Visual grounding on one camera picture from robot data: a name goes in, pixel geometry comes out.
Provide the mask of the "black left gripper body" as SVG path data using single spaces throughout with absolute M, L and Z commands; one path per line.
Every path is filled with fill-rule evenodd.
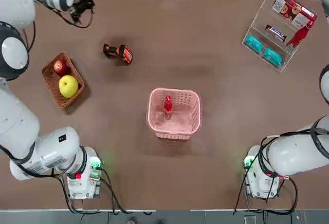
M 74 3 L 70 9 L 70 16 L 74 23 L 80 22 L 81 15 L 89 10 L 91 14 L 93 14 L 94 9 L 94 1 L 93 0 L 80 0 L 77 3 Z

